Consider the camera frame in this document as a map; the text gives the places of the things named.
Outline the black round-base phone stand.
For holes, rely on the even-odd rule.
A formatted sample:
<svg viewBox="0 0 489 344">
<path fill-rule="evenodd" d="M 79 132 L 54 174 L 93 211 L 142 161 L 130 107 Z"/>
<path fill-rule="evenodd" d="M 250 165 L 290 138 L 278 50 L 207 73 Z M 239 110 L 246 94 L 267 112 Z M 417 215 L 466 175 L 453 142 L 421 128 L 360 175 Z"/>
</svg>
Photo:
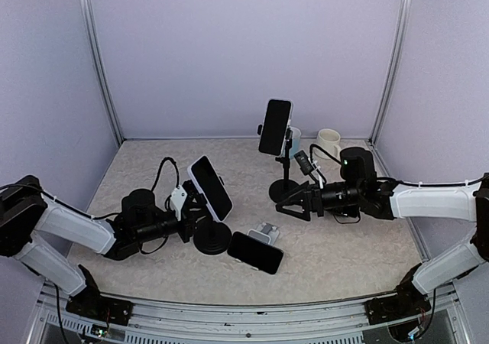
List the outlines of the black round-base phone stand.
<svg viewBox="0 0 489 344">
<path fill-rule="evenodd" d="M 202 193 L 196 194 L 194 206 L 194 246 L 204 255 L 220 255 L 227 250 L 232 239 L 232 231 L 225 223 L 213 219 Z"/>
</svg>

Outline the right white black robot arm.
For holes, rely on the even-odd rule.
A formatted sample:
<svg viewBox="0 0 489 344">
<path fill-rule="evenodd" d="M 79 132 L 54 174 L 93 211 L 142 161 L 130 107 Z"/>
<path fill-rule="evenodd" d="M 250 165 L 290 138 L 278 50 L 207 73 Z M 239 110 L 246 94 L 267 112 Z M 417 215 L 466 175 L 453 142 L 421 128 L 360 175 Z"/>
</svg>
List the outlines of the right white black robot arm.
<svg viewBox="0 0 489 344">
<path fill-rule="evenodd" d="M 488 176 L 463 183 L 407 183 L 379 177 L 373 155 L 360 147 L 340 152 L 342 181 L 305 182 L 277 203 L 279 213 L 305 221 L 312 213 L 363 213 L 375 219 L 410 217 L 458 219 L 473 222 L 474 231 L 440 255 L 412 268 L 396 288 L 391 310 L 407 316 L 419 306 L 421 296 L 472 272 L 488 261 Z"/>
</svg>

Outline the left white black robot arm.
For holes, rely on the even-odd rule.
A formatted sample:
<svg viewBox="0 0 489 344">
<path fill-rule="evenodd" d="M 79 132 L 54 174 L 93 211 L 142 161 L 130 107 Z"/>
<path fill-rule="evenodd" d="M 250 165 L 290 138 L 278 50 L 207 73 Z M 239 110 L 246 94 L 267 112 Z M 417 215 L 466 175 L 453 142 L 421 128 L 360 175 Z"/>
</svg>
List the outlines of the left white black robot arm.
<svg viewBox="0 0 489 344">
<path fill-rule="evenodd" d="M 170 208 L 160 209 L 151 190 L 136 189 L 121 201 L 114 219 L 94 217 L 46 193 L 28 175 L 1 188 L 1 254 L 26 265 L 70 296 L 72 303 L 92 317 L 101 316 L 107 301 L 81 265 L 70 264 L 41 233 L 82 245 L 113 261 L 142 251 L 142 245 L 177 234 L 183 242 L 193 236 L 197 221 L 206 215 L 200 195 L 178 186 Z"/>
</svg>

